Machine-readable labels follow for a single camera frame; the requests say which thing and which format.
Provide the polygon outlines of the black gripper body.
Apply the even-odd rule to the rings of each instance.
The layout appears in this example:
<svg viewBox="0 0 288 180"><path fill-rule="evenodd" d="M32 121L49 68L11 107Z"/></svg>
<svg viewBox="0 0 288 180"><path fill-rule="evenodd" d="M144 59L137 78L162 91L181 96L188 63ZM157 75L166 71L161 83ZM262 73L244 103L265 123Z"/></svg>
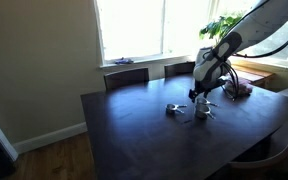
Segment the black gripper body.
<svg viewBox="0 0 288 180"><path fill-rule="evenodd" d="M210 85L203 84L200 81L196 81L194 84L194 88L189 90L188 97L191 99L192 102L195 102L196 97L203 93L203 97L206 98L208 93L211 92L213 89L216 89L225 84L225 81L221 78L217 79L214 83Z"/></svg>

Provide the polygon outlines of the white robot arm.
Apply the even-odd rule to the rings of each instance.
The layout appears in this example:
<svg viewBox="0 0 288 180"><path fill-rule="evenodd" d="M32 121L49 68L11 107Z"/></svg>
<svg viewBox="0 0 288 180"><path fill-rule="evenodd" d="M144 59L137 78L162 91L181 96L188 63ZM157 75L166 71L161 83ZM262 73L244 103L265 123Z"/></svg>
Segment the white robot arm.
<svg viewBox="0 0 288 180"><path fill-rule="evenodd" d="M233 86L231 97L238 97L239 78L229 64L231 56L266 40L288 21L288 0L258 0L213 46L200 48L196 56L193 77L194 88L189 98L195 102L201 93L207 97L213 89L229 82ZM286 41L279 48L264 54L270 56L288 45Z"/></svg>

